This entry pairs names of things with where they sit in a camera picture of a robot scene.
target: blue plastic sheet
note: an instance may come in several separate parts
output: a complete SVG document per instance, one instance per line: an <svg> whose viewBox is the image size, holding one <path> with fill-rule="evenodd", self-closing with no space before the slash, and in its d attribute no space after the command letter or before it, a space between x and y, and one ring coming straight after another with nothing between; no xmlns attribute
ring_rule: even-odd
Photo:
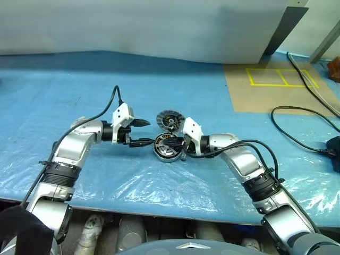
<svg viewBox="0 0 340 255"><path fill-rule="evenodd" d="M315 68L326 76L320 63ZM340 98L339 86L327 82ZM134 127L131 137L155 138L162 133L157 114L175 109L193 117L204 134L261 140L276 153L285 186L312 219L340 226L340 174L330 160L287 140L268 114L234 112L221 65L109 52L0 57L0 197L22 199L53 142L78 117L100 112L116 84L135 116L151 123ZM115 107L102 120L110 122ZM316 147L339 135L314 116L278 115L277 121ZM70 204L79 207L249 224L261 218L219 158L167 164L151 147L93 146L75 189Z"/></svg>

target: power adapter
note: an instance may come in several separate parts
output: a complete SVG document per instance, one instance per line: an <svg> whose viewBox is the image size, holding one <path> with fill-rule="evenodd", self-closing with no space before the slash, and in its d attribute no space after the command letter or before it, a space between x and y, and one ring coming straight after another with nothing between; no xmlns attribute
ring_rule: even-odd
<svg viewBox="0 0 340 255"><path fill-rule="evenodd" d="M333 170L340 173L340 137L330 139L326 142L326 146L333 165Z"/></svg>

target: white cable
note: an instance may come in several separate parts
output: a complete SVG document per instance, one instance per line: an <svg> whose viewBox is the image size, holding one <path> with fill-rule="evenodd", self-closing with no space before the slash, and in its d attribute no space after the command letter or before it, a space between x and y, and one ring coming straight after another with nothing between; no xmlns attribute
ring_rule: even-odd
<svg viewBox="0 0 340 255"><path fill-rule="evenodd" d="M290 58L290 60L294 63L294 65L297 67L297 69L300 71L300 73L302 74L302 76L311 84L313 90L315 91L316 94L318 94L319 98L329 107L331 108L333 111L335 111L337 114L340 115L340 111L338 111L337 109L335 109L332 105L329 104L329 102L326 101L325 98L323 98L323 96L319 93L319 91L317 90L317 88L314 86L314 83L308 78L308 76L301 71L301 69L299 68L298 64L296 63L296 61L294 60L292 53L288 53L288 57Z"/></svg>

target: cardboard sheet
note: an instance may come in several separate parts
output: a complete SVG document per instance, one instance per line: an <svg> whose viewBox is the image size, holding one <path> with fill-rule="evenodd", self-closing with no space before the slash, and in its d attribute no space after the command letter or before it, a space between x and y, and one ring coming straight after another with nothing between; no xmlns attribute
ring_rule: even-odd
<svg viewBox="0 0 340 255"><path fill-rule="evenodd" d="M297 63L319 93L336 109L340 103L327 83L307 62ZM288 61L261 61L252 65L225 65L227 86L236 112L267 113L279 105L300 106L332 116L303 85ZM280 113L306 114L301 110Z"/></svg>

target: round metal disc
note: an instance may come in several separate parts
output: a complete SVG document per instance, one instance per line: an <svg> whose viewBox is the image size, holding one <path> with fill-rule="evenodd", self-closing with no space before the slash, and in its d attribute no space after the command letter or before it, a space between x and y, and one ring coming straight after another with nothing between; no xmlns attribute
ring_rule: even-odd
<svg viewBox="0 0 340 255"><path fill-rule="evenodd" d="M171 133L160 134L154 142L154 153L160 161L163 162L173 162L179 159L181 152L169 147L162 143L166 138L176 137L176 135Z"/></svg>
<svg viewBox="0 0 340 255"><path fill-rule="evenodd" d="M182 128L185 117L175 110L164 110L157 115L158 126L169 132L178 132Z"/></svg>

